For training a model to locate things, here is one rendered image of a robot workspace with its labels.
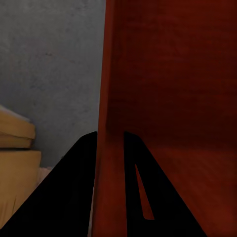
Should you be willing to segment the storage box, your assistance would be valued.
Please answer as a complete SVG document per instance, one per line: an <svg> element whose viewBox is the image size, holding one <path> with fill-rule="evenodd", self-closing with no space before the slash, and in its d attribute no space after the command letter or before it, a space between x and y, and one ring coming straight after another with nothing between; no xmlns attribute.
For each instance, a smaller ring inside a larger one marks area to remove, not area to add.
<svg viewBox="0 0 237 237"><path fill-rule="evenodd" d="M127 237L125 131L207 237L237 237L237 0L106 0L91 237Z"/></svg>

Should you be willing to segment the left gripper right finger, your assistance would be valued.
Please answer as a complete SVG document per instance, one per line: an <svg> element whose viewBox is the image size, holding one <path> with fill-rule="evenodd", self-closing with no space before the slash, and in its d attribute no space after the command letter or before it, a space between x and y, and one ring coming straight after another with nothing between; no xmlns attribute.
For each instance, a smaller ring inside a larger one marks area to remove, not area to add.
<svg viewBox="0 0 237 237"><path fill-rule="evenodd" d="M155 220L143 217L135 164ZM142 139L124 132L127 237L207 237Z"/></svg>

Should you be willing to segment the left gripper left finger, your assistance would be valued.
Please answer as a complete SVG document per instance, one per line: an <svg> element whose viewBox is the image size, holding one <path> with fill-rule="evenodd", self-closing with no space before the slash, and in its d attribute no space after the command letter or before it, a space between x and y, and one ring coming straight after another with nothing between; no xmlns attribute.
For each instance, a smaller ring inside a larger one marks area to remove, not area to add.
<svg viewBox="0 0 237 237"><path fill-rule="evenodd" d="M0 230L0 237L87 237L97 135L82 136Z"/></svg>

